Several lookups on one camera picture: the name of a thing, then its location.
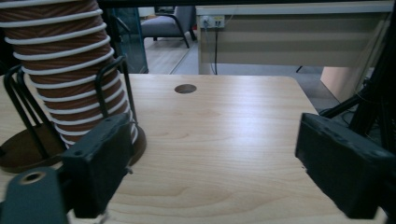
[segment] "chair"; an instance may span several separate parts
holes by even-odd
[[[142,22],[143,38],[153,37],[156,41],[158,37],[183,37],[189,49],[189,42],[184,34],[189,31],[191,39],[196,40],[192,31],[195,24],[195,7],[175,7],[174,14],[156,15],[159,17]]]

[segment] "electrical outlet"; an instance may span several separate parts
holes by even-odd
[[[201,16],[200,25],[202,28],[224,28],[224,16]]]

